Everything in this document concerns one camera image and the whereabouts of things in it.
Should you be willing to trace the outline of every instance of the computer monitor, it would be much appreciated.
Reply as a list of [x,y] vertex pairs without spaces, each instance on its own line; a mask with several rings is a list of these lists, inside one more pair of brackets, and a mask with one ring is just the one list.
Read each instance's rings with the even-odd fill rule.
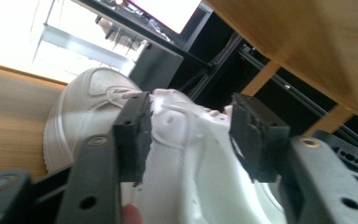
[[130,2],[180,34],[201,0],[130,0]]

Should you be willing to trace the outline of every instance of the finger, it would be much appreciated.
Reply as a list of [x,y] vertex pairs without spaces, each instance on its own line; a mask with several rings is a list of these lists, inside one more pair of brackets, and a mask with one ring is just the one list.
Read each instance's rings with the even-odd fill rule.
[[123,208],[124,224],[142,224],[141,214],[133,204],[128,204]]

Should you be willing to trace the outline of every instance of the white sneaker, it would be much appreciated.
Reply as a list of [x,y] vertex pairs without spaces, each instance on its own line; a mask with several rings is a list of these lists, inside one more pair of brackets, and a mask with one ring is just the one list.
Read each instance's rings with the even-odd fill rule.
[[77,141],[108,133],[129,95],[140,89],[108,68],[87,70],[72,81],[48,115],[44,157],[49,172],[74,161]]
[[[74,160],[76,141],[108,132],[126,95],[138,91],[124,79],[93,69],[67,87],[45,130],[50,171]],[[237,160],[228,137],[230,113],[195,105],[175,90],[155,90],[151,98],[143,184],[121,185],[122,202],[137,204],[145,224],[285,223],[268,185],[252,184]]]

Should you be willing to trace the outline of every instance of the wooden surface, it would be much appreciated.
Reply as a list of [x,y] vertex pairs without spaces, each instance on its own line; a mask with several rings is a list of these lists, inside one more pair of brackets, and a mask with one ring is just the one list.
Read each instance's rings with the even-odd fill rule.
[[349,109],[342,105],[336,105],[326,116],[319,119],[312,127],[304,132],[304,135],[311,136],[317,129],[333,133],[353,116],[353,113]]
[[0,171],[24,169],[33,179],[46,173],[43,131],[64,87],[0,69]]
[[241,91],[242,94],[254,96],[281,68],[280,65],[269,61],[266,66],[257,73],[252,81]]
[[206,2],[265,56],[358,116],[358,1]]

